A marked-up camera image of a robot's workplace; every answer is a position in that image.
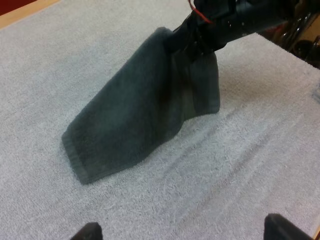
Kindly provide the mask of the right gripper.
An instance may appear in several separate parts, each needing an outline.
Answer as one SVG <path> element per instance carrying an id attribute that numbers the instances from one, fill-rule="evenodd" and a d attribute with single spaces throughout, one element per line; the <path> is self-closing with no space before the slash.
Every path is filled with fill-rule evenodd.
<path id="1" fill-rule="evenodd" d="M 257 31 L 256 0 L 190 0 L 189 15 L 164 42 L 165 50 L 185 52 L 189 62 Z"/>

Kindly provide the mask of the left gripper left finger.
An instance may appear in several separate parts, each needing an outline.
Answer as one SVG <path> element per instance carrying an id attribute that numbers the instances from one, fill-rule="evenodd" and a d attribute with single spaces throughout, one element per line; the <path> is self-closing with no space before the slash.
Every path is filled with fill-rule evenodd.
<path id="1" fill-rule="evenodd" d="M 102 227 L 98 222 L 88 222 L 71 240 L 103 240 Z"/>

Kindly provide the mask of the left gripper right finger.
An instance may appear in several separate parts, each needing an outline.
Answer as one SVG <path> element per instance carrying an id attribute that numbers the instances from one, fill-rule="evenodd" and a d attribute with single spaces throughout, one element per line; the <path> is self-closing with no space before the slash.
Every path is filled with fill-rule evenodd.
<path id="1" fill-rule="evenodd" d="M 278 213 L 264 219 L 264 240 L 312 240 L 313 238 Z"/>

